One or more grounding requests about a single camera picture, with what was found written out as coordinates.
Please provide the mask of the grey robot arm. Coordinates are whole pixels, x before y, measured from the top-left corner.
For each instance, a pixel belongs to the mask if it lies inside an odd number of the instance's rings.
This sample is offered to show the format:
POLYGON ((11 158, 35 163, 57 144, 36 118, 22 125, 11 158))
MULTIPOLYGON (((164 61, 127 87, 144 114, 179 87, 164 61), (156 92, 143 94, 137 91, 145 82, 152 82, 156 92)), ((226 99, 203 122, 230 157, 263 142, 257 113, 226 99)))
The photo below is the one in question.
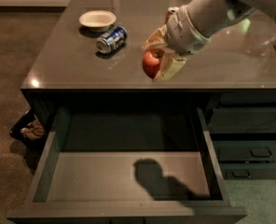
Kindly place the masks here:
POLYGON ((142 67, 155 81, 171 79, 186 57, 199 52, 220 30, 259 10, 276 22, 276 0, 192 0, 166 15, 142 45, 142 67))

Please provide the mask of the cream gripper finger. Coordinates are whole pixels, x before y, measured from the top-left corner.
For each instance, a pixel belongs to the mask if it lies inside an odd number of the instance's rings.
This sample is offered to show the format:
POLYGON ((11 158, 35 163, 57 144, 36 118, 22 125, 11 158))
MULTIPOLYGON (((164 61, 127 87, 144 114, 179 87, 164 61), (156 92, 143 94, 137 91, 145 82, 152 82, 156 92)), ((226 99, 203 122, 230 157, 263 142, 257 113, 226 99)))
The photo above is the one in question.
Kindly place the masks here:
POLYGON ((153 80, 155 82, 165 82, 170 80, 186 64, 186 58, 176 54, 165 53, 162 57, 160 68, 153 80))
POLYGON ((159 27, 141 46, 141 51, 146 52, 153 49, 161 49, 163 52, 172 53, 167 43, 167 26, 159 27))

